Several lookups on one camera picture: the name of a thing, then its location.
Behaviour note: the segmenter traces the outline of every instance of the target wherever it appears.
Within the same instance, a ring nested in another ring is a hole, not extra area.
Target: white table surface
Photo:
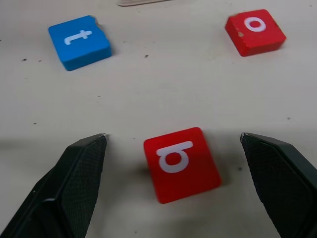
[[[288,40],[279,51],[243,58],[224,30],[226,19],[260,8]],[[67,72],[47,28],[88,14],[104,27],[114,55]],[[287,141],[317,166],[316,22],[315,0],[134,7],[114,0],[2,0],[0,230],[69,144],[105,132],[100,195],[86,237],[278,238],[239,136]],[[194,126],[205,132],[223,186],[161,205],[143,141]]]

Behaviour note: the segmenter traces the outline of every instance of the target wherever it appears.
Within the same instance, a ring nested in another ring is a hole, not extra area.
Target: red square tile
[[[264,9],[230,16],[225,29],[241,56],[277,50],[286,40],[273,17]]]
[[[200,128],[144,142],[157,198],[172,202],[220,186],[221,178]]]

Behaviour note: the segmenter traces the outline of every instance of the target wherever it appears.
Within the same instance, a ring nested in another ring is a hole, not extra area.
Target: red block
[[[264,9],[230,16],[225,29],[241,56],[275,51],[286,40],[273,17]]]
[[[145,155],[160,203],[220,186],[221,178],[200,128],[148,139]]]

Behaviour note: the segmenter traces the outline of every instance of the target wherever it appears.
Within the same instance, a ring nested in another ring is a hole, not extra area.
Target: blue square tile
[[[68,71],[111,56],[104,32],[92,16],[84,16],[49,28],[60,61]]]

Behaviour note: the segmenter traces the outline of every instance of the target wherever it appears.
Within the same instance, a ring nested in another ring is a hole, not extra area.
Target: blue block
[[[68,71],[111,56],[104,32],[92,16],[84,16],[49,28],[60,61]]]

